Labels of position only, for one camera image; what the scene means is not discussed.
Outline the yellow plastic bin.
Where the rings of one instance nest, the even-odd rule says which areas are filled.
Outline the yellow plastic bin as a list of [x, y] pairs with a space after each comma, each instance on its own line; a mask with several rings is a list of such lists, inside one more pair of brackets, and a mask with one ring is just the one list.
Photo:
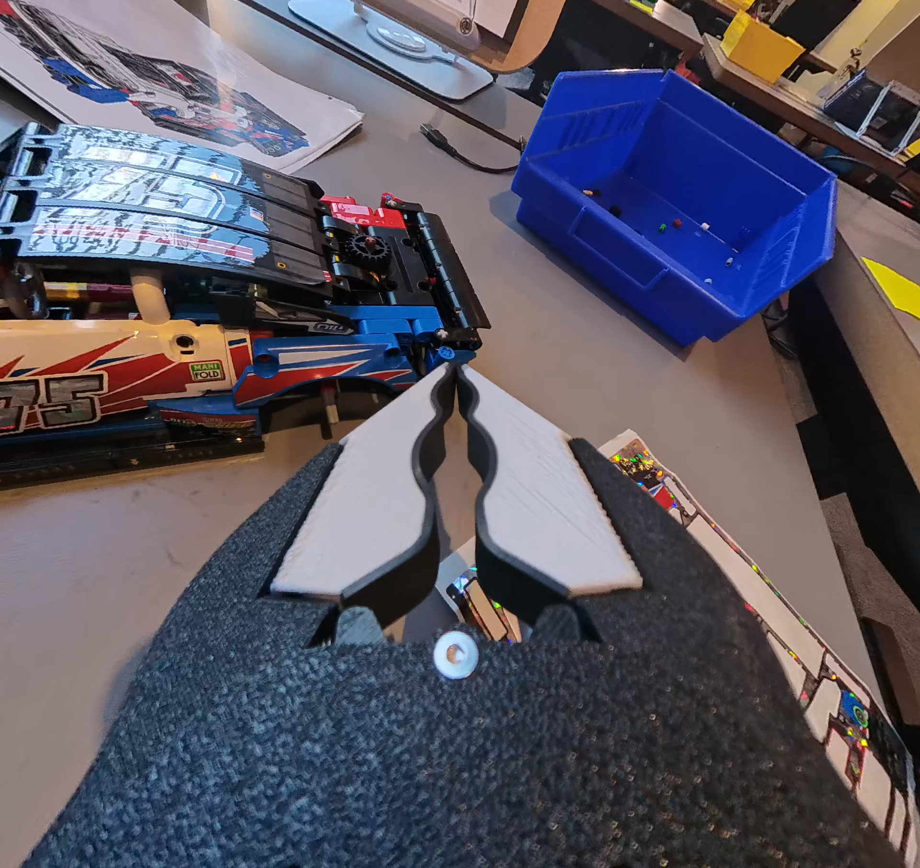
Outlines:
[[738, 11], [719, 45], [734, 65], [774, 84], [807, 50], [797, 41], [778, 34], [768, 24]]

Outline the grey desk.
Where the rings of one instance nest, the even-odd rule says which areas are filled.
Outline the grey desk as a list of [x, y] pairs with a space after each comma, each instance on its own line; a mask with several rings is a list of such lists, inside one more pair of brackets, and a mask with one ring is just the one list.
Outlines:
[[[516, 220], [511, 146], [236, 0], [177, 0], [266, 67], [353, 104], [362, 130], [305, 169], [375, 205], [440, 215], [491, 330], [477, 370], [600, 447], [632, 428], [880, 699], [763, 322], [686, 350]], [[201, 564], [322, 448], [313, 427], [256, 457], [2, 494], [2, 866], [18, 866], [95, 758], [150, 640]]]

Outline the white stand base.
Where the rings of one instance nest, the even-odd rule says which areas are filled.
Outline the white stand base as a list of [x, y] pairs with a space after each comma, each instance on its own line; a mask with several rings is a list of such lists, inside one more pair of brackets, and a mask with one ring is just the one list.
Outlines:
[[288, 7], [301, 21], [447, 101], [466, 101], [494, 81], [486, 69], [360, 3], [290, 0]]

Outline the small loose brick pieces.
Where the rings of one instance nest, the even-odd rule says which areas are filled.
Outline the small loose brick pieces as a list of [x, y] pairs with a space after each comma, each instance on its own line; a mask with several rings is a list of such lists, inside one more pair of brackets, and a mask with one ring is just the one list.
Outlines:
[[621, 174], [605, 187], [580, 189], [585, 210], [577, 237], [609, 256], [640, 286], [671, 269], [718, 286], [741, 265], [739, 255], [711, 230], [661, 194]]

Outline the brown background table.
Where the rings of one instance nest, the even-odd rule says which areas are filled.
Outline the brown background table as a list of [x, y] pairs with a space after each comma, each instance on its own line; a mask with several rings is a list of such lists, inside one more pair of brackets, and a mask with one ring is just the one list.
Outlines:
[[779, 81], [769, 84], [752, 72], [732, 63], [722, 52], [719, 41], [710, 34], [703, 37], [700, 56], [706, 61], [711, 78], [724, 88], [750, 103], [796, 126], [807, 136], [834, 146], [846, 156], [868, 164], [877, 172], [900, 179], [918, 174], [907, 164], [863, 138], [845, 133], [843, 128], [825, 116], [813, 103], [788, 90]]

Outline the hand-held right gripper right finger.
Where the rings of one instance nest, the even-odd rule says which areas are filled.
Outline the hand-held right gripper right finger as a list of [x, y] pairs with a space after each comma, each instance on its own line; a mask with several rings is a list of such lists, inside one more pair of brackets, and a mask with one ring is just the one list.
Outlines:
[[458, 405], [482, 481], [476, 565], [489, 598], [583, 598], [642, 586], [569, 434], [472, 368], [458, 371]]

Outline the toy brick race car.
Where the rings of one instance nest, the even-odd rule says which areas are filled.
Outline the toy brick race car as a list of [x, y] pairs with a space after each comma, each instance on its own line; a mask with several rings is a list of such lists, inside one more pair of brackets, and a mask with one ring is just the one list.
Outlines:
[[187, 142], [2, 142], [1, 484], [261, 452], [363, 420], [489, 318], [441, 218]]

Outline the sticker sheet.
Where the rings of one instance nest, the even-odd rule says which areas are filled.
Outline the sticker sheet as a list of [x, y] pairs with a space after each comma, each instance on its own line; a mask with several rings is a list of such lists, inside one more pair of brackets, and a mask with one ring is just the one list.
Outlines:
[[482, 477], [477, 576], [533, 643], [581, 641], [566, 701], [565, 802], [538, 805], [572, 843], [626, 866], [918, 866], [916, 760], [872, 700], [759, 569], [698, 510], [681, 520], [641, 490], [646, 453], [606, 459], [563, 438], [590, 509], [640, 586], [576, 594], [580, 550], [512, 548], [486, 504], [511, 471], [475, 425]]

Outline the yellow paper note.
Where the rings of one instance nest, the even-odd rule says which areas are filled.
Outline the yellow paper note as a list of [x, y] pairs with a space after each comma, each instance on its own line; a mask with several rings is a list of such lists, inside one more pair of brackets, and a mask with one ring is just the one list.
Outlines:
[[913, 280], [899, 274], [891, 267], [880, 262], [861, 258], [868, 272], [884, 293], [891, 305], [914, 318], [920, 318], [920, 287]]

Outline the blue plastic bin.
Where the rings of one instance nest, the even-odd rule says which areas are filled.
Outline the blue plastic bin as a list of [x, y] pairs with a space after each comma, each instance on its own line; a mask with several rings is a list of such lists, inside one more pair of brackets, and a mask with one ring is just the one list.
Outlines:
[[559, 73], [512, 191], [519, 222], [680, 345], [834, 254], [836, 176], [673, 70]]

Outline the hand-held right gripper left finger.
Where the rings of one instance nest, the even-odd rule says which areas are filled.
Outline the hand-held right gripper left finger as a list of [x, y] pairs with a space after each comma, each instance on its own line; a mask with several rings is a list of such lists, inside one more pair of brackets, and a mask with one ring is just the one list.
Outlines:
[[340, 441], [334, 461], [270, 584], [276, 595], [379, 602], [385, 577], [438, 564], [431, 483], [453, 413], [454, 366], [443, 364]]

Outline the open instruction booklet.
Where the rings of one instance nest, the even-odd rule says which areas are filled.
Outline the open instruction booklet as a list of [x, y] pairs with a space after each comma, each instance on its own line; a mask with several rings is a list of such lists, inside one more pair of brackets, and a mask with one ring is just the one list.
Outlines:
[[1, 0], [2, 78], [63, 123], [140, 131], [292, 174], [362, 126], [173, 0]]

